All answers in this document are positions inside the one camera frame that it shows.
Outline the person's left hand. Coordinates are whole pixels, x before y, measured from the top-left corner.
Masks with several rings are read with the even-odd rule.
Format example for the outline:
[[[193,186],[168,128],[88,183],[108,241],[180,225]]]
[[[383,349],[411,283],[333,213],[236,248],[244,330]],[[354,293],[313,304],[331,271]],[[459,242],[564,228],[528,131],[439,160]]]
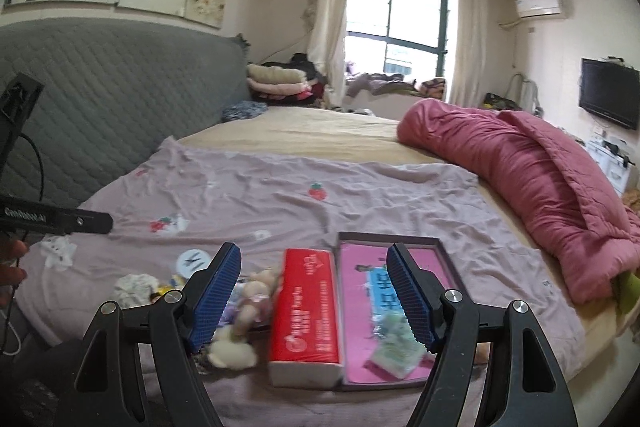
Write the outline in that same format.
[[[12,239],[6,235],[1,236],[0,303],[2,307],[9,303],[12,289],[20,285],[27,277],[26,271],[20,268],[17,262],[28,252],[29,248],[23,241]]]

